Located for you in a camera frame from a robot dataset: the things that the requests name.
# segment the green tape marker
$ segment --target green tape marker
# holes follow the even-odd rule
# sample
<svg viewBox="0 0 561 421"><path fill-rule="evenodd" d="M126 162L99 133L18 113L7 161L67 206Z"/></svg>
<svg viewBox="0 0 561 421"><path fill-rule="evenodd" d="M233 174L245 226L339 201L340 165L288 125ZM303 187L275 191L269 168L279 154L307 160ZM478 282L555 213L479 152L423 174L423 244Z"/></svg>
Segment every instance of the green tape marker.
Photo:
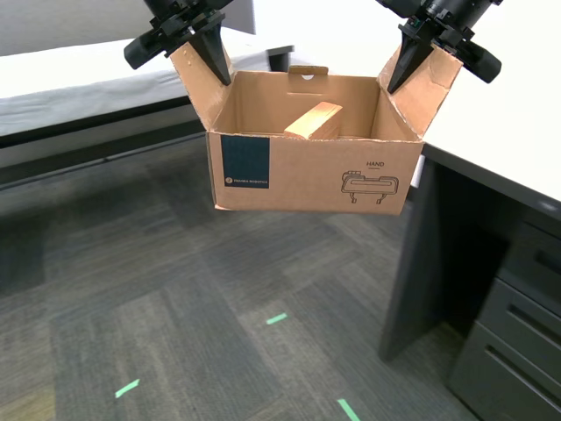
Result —
<svg viewBox="0 0 561 421"><path fill-rule="evenodd" d="M287 318L287 313L282 313L279 316L275 316L274 318L269 318L266 323L268 325L272 325L273 323L277 323L280 322L281 320L284 320L285 318Z"/></svg>
<svg viewBox="0 0 561 421"><path fill-rule="evenodd" d="M337 402L339 402L339 405L341 405L341 408L343 408L344 413L347 414L347 417L349 417L351 421L360 421L359 417L354 413L354 410L352 410L347 401L345 401L344 399L339 399Z"/></svg>
<svg viewBox="0 0 561 421"><path fill-rule="evenodd" d="M129 390L136 388L138 386L139 382L140 382L140 379L137 379L134 382L127 384L125 387L123 387L122 389L115 392L115 398L118 399L119 397L124 395Z"/></svg>

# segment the open cardboard box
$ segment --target open cardboard box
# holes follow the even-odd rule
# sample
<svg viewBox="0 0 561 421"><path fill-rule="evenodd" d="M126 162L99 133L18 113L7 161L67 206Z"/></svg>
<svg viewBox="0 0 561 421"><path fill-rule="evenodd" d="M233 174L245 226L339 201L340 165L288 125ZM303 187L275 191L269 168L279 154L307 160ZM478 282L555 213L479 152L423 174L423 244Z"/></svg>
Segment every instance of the open cardboard box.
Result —
<svg viewBox="0 0 561 421"><path fill-rule="evenodd" d="M229 86L189 44L173 53L207 130L216 208L398 215L423 134L461 69L460 61L435 49L390 96L398 53L378 78L328 75L321 67L293 67L287 74L231 69ZM322 101L343 107L338 139L283 137Z"/></svg>

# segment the gray carpet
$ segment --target gray carpet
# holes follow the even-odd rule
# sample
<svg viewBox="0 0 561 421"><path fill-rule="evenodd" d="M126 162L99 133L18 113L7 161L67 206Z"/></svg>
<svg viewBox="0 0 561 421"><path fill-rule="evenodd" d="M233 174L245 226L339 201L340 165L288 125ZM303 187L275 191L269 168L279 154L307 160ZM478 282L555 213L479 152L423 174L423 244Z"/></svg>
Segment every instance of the gray carpet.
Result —
<svg viewBox="0 0 561 421"><path fill-rule="evenodd" d="M203 139L0 192L0 419L473 421L376 354L409 213L214 210Z"/></svg>

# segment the wooden block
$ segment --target wooden block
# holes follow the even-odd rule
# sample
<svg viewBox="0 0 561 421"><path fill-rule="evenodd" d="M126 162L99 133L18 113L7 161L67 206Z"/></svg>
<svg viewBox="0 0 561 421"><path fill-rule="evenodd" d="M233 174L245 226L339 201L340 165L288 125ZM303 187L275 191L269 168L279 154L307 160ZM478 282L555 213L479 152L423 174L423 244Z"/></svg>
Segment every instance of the wooden block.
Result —
<svg viewBox="0 0 561 421"><path fill-rule="evenodd" d="M287 138L336 139L341 128L343 107L333 103L319 103L286 128Z"/></svg>

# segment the robotic arm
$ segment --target robotic arm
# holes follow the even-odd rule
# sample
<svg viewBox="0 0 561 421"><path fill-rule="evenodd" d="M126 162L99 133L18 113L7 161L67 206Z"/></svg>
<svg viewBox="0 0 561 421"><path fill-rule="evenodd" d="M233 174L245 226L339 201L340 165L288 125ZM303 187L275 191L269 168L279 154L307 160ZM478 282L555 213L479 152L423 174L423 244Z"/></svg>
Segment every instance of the robotic arm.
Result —
<svg viewBox="0 0 561 421"><path fill-rule="evenodd" d="M231 83L220 40L224 14L232 0L144 0L154 19L152 30L124 49L132 68L139 68L156 55L166 57L189 42L225 85ZM401 18L402 43L395 71L388 85L394 93L439 46L464 63L474 75L490 83L501 72L501 62L471 41L472 27L491 4L502 0L376 0Z"/></svg>

